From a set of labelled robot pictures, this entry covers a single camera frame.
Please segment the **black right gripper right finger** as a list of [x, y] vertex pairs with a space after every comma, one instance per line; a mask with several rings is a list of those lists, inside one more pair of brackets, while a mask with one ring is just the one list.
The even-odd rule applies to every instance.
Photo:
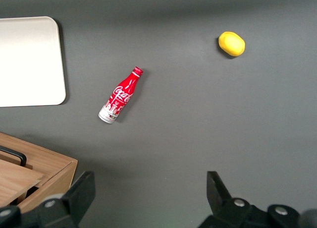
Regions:
[[273, 204], [262, 211], [245, 199], [230, 195], [215, 171], [207, 172], [207, 199], [212, 211], [201, 228], [298, 228], [300, 214], [293, 208]]

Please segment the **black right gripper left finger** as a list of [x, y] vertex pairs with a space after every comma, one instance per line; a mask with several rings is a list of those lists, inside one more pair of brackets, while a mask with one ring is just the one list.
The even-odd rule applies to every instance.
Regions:
[[96, 195], [95, 175], [85, 171], [60, 198], [44, 200], [21, 215], [23, 228], [77, 228]]

